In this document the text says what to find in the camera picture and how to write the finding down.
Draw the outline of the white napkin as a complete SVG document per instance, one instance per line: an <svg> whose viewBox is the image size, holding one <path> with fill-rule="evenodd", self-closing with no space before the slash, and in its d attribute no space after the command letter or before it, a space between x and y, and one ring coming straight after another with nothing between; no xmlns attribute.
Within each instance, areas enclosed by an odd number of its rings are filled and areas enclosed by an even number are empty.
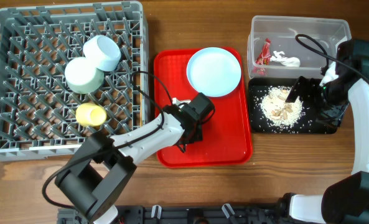
<svg viewBox="0 0 369 224"><path fill-rule="evenodd" d="M301 62L297 57L286 57L283 51L274 51L270 57L271 62L277 62L285 67L300 67Z"/></svg>

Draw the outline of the large light blue plate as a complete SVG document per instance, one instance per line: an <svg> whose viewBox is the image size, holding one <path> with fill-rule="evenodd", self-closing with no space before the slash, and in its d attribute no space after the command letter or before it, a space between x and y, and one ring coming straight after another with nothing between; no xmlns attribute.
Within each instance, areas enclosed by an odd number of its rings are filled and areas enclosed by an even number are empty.
<svg viewBox="0 0 369 224"><path fill-rule="evenodd" d="M210 97L222 97L233 92L240 83L241 65L229 51L207 47L191 56L186 74L197 92Z"/></svg>

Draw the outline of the red snack wrapper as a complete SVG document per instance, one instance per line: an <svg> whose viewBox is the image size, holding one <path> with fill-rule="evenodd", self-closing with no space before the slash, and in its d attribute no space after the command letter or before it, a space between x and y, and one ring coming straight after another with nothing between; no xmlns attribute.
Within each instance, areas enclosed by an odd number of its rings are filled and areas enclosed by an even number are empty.
<svg viewBox="0 0 369 224"><path fill-rule="evenodd" d="M271 41L268 38L265 38L264 45L259 53L258 57L255 60L255 64L257 65L269 65L271 60L271 54L270 54L270 45ZM266 69L261 67L254 67L252 69L253 73L256 73L258 75L265 75Z"/></svg>

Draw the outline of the yellow plastic cup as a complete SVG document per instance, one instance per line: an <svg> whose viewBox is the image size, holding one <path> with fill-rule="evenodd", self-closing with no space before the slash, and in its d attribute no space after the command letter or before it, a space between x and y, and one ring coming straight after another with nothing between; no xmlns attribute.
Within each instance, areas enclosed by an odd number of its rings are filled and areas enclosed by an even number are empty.
<svg viewBox="0 0 369 224"><path fill-rule="evenodd" d="M107 114L101 106L84 103L76 109L75 118L81 126L100 126L106 121Z"/></svg>

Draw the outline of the small light blue bowl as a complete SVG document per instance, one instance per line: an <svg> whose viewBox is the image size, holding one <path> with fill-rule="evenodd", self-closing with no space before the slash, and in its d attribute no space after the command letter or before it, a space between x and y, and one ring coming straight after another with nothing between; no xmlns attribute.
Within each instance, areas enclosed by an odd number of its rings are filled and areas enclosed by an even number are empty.
<svg viewBox="0 0 369 224"><path fill-rule="evenodd" d="M105 35L96 35L85 42L83 53L96 68L104 72L115 70L121 59L117 43Z"/></svg>

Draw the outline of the light green bowl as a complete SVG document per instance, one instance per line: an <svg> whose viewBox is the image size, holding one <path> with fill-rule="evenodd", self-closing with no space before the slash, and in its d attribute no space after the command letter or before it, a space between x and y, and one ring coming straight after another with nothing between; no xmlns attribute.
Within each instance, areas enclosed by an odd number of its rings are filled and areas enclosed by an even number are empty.
<svg viewBox="0 0 369 224"><path fill-rule="evenodd" d="M77 57L67 63L64 71L68 87L75 93L87 94L97 90L104 80L104 72L87 58Z"/></svg>

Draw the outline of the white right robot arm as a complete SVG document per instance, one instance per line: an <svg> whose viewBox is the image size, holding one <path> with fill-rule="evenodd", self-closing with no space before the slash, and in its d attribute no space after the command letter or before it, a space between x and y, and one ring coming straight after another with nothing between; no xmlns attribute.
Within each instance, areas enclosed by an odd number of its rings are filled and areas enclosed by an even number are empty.
<svg viewBox="0 0 369 224"><path fill-rule="evenodd" d="M350 39L339 44L335 57L305 45L308 50L335 62L337 78L299 77L286 101L297 98L312 103L319 121L335 120L325 113L350 103L355 133L355 158L351 176L328 187L322 195L285 194L278 216L309 223L369 223L369 42Z"/></svg>

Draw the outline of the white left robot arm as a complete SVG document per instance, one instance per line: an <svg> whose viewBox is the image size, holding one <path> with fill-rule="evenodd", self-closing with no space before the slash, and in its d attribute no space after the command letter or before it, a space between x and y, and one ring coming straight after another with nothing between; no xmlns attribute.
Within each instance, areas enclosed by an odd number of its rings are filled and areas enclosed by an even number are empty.
<svg viewBox="0 0 369 224"><path fill-rule="evenodd" d="M188 103L166 105L157 118L127 134L88 137L55 178L55 185L91 223L111 223L115 202L137 165L170 146L185 151L202 140L202 125L215 112L212 101L199 93Z"/></svg>

